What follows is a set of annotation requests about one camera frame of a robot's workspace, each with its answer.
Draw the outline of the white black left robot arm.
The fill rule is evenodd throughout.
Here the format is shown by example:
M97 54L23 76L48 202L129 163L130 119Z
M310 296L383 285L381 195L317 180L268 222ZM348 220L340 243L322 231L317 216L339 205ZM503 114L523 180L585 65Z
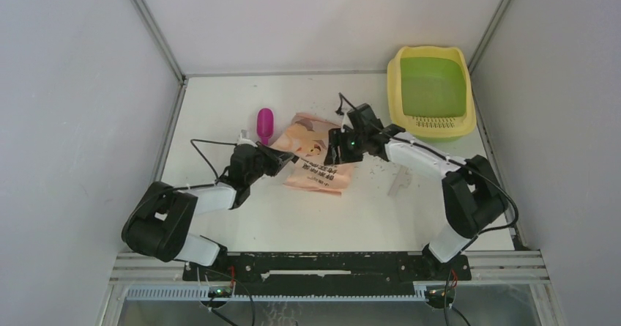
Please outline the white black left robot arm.
M249 197L251 186L264 176L274 177L298 156L263 144L238 144L225 171L213 183L173 187L153 182L122 228L122 241L134 252L162 262L199 264L212 280L223 278L229 261L224 246L190 233L194 217L234 210Z

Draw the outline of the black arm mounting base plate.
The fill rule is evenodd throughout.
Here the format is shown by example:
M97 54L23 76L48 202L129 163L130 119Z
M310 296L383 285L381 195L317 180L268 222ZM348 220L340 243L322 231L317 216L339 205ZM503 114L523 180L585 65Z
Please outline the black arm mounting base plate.
M254 297L412 296L415 284L472 280L469 260L460 255L440 264L421 253L227 253L211 267L189 264L183 281L240 285Z

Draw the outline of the pink cat litter bag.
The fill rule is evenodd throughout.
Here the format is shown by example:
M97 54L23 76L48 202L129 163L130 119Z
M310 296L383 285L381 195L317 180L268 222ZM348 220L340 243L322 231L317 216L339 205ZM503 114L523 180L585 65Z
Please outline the pink cat litter bag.
M354 166L324 164L328 154L328 133L337 125L311 114L298 113L275 140L273 149L298 157L292 173L283 183L287 188L340 196L352 182Z

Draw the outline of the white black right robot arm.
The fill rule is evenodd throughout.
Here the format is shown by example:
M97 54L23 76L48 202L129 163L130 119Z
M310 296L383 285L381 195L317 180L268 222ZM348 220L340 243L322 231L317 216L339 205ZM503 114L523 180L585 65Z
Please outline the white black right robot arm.
M480 235L497 230L493 222L513 200L499 186L487 158L452 157L398 125L383 125L366 103L337 113L343 124L328 132L325 165L357 163L370 155L430 174L441 182L447 223L423 249L427 276L444 278L455 257Z

